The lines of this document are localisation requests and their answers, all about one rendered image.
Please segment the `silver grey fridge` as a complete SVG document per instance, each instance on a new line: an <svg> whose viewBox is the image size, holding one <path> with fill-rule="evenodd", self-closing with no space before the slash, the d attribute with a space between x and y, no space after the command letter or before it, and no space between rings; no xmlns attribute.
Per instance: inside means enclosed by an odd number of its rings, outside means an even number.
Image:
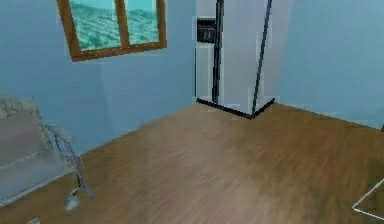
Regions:
<svg viewBox="0 0 384 224"><path fill-rule="evenodd" d="M296 0L196 0L196 101L252 119L275 101Z"/></svg>

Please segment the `brown framed window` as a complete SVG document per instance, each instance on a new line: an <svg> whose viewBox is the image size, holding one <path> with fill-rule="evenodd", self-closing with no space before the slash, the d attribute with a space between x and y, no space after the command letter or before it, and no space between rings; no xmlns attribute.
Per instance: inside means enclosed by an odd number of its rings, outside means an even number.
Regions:
<svg viewBox="0 0 384 224"><path fill-rule="evenodd" d="M56 0L73 62L167 47L166 0Z"/></svg>

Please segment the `grey bed on metal frame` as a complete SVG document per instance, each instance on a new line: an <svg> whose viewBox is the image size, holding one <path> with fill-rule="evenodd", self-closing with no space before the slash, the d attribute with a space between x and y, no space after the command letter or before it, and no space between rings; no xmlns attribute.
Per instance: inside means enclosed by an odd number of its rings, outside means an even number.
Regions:
<svg viewBox="0 0 384 224"><path fill-rule="evenodd" d="M80 191L92 197L73 142L64 129L43 121L32 97L11 98L0 92L0 208L68 173L75 187L64 199L64 209L79 205Z"/></svg>

